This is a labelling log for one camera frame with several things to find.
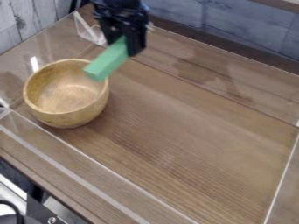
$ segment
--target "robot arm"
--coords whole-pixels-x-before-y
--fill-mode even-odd
[[[112,45],[125,36],[128,56],[145,49],[148,8],[140,0],[90,0],[94,5],[94,19],[98,21],[106,42]]]

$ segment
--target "gray wall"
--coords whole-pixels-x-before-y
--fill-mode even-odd
[[[299,14],[248,0],[144,0],[156,16],[299,60]]]
[[[70,0],[0,0],[0,54],[68,15]]]

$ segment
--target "green sponge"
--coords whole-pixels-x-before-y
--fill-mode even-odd
[[[102,81],[126,60],[126,39],[122,36],[85,66],[84,72],[92,80]]]

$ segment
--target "bowl rim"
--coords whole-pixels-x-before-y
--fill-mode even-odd
[[[49,112],[49,111],[46,111],[46,110],[42,110],[40,107],[37,107],[37,106],[32,103],[32,101],[30,101],[30,99],[29,99],[29,97],[28,97],[28,91],[26,91],[26,89],[28,89],[28,85],[29,85],[29,83],[30,83],[33,77],[40,73],[40,71],[41,71],[42,69],[45,69],[46,67],[50,67],[52,65],[57,65],[57,64],[60,64],[60,63],[62,63],[62,62],[66,62],[66,61],[80,61],[80,62],[85,62],[85,63],[88,63],[88,64],[90,63],[90,60],[88,60],[88,59],[61,59],[61,60],[53,61],[52,63],[44,65],[36,72],[33,72],[33,73],[30,74],[30,76],[29,76],[29,78],[28,78],[28,80],[25,81],[24,86],[22,86],[22,98],[24,98],[25,103],[29,105],[29,107],[30,107],[33,110],[36,110],[37,112],[44,113],[44,114],[46,114],[46,115],[66,115],[66,114],[69,114],[69,113],[74,113],[74,112],[81,111],[84,108],[89,107],[89,106],[90,106],[90,105],[92,105],[92,104],[93,104],[93,103],[102,97],[102,95],[105,94],[105,92],[106,92],[106,90],[108,90],[108,78],[105,78],[104,81],[101,81],[101,82],[104,83],[104,85],[102,85],[102,88],[101,88],[100,93],[98,93],[98,98],[94,99],[94,100],[86,105],[86,107],[74,109],[74,110],[68,111],[68,112],[57,112],[57,113],[54,113],[54,112]]]

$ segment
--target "wooden bowl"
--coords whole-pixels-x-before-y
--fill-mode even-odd
[[[90,80],[84,59],[64,59],[32,74],[22,98],[32,114],[54,128],[76,128],[96,118],[108,102],[108,79]]]

